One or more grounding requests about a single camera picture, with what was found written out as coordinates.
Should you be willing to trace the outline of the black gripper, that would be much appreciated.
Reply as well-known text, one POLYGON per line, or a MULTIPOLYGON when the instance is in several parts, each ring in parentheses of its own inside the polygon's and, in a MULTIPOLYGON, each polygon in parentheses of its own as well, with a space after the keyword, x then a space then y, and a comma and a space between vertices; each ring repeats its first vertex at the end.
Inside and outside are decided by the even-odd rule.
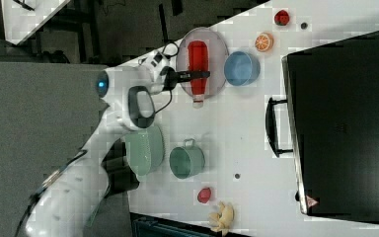
POLYGON ((163 68, 164 91, 172 91, 179 83, 188 82, 189 80, 206 79, 210 76, 209 71, 191 71, 177 72, 172 67, 163 68))

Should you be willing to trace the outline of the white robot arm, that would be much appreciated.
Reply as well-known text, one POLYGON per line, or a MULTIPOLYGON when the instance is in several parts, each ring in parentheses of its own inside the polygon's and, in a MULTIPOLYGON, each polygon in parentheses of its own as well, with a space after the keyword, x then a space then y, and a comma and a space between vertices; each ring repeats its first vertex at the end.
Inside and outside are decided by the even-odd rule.
POLYGON ((207 69, 180 71, 172 66, 171 58, 153 50, 136 65, 109 67, 99 74, 97 93, 108 107, 76 156, 31 195, 18 231, 28 237, 82 237, 109 192, 110 178, 102 163, 114 143, 153 124, 159 112, 153 102, 155 95, 210 76, 207 69))

